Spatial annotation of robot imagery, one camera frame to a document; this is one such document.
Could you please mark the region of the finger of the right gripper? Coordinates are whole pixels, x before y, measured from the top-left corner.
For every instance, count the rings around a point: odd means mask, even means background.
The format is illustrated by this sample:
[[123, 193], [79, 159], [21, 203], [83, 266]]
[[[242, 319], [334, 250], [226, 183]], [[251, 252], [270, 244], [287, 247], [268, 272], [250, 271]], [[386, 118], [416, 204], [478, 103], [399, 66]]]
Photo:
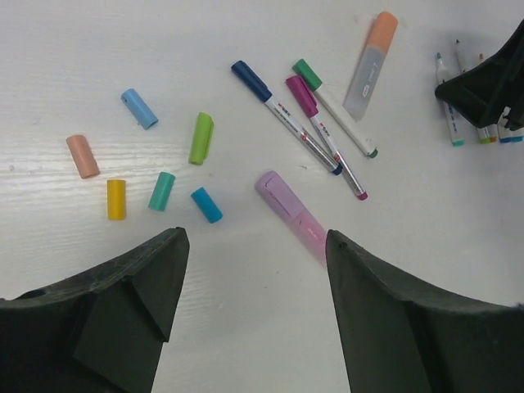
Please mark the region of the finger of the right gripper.
[[435, 96], [477, 128], [501, 118], [511, 131], [523, 128], [523, 24], [493, 56], [438, 86]]

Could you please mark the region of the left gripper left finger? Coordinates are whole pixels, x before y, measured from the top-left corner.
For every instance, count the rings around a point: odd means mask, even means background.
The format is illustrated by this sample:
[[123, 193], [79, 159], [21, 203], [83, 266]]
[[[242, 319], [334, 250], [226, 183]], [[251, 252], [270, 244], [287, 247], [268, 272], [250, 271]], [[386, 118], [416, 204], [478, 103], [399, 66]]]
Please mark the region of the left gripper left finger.
[[1, 302], [4, 392], [149, 392], [190, 250], [169, 228], [107, 262]]

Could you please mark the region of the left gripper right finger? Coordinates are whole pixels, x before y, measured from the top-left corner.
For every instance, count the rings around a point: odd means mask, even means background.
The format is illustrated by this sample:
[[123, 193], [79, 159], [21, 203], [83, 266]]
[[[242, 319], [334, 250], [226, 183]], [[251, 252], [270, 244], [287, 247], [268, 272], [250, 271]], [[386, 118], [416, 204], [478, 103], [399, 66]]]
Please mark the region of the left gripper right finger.
[[520, 392], [523, 308], [434, 286], [331, 230], [327, 272], [353, 392]]

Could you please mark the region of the light blue cap pen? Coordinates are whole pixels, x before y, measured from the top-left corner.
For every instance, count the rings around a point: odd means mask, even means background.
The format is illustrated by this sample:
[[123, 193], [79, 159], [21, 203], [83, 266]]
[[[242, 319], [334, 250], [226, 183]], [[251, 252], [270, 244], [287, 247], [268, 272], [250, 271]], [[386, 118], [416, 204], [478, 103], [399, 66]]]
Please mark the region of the light blue cap pen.
[[497, 132], [500, 143], [511, 143], [513, 141], [512, 132], [505, 127], [507, 120], [502, 118], [497, 124]]

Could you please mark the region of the orange cap highlighter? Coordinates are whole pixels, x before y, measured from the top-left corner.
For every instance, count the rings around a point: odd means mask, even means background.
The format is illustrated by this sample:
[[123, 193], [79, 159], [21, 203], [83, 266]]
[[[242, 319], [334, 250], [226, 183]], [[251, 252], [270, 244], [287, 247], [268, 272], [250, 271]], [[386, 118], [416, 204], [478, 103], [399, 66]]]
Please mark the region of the orange cap highlighter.
[[355, 121], [363, 119], [386, 55], [397, 30], [398, 20], [388, 11], [377, 15], [368, 34], [343, 107]]

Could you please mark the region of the yellow pen cap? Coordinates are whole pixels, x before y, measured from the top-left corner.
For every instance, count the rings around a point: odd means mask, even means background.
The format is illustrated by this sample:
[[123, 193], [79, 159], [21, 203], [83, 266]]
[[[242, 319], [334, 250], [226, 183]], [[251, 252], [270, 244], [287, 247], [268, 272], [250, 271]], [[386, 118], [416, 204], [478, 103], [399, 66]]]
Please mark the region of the yellow pen cap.
[[126, 218], [126, 182], [122, 179], [109, 179], [106, 182], [107, 217], [109, 220]]

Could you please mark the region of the bright blue pen cap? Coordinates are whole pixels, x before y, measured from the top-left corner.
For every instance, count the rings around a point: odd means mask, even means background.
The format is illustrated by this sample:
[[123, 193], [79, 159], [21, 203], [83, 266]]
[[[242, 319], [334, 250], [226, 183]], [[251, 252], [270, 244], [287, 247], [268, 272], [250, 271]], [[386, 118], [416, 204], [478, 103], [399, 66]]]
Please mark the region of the bright blue pen cap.
[[223, 218], [221, 209], [203, 187], [194, 191], [191, 194], [191, 198], [210, 224], [217, 223]]

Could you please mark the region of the green cap marker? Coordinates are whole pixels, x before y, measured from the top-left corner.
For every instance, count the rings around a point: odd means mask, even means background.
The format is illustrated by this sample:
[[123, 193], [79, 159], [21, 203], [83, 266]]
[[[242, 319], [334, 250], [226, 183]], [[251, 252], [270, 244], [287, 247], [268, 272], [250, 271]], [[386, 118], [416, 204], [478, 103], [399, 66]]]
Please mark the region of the green cap marker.
[[375, 158], [378, 154], [377, 145], [359, 130], [359, 126], [355, 120], [342, 107], [341, 103], [332, 96], [323, 81], [311, 69], [309, 64], [304, 59], [300, 59], [292, 69], [305, 81], [305, 84], [313, 96], [319, 99], [332, 118], [341, 126], [363, 154], [367, 158]]

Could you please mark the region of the small orange pen cap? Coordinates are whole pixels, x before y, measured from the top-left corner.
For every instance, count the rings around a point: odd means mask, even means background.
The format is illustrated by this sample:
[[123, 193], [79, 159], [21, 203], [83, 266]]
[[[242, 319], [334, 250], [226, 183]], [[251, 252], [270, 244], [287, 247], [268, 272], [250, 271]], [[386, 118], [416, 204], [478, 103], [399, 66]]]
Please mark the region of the small orange pen cap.
[[92, 178], [100, 174], [91, 147], [84, 135], [72, 135], [66, 139], [66, 144], [80, 178]]

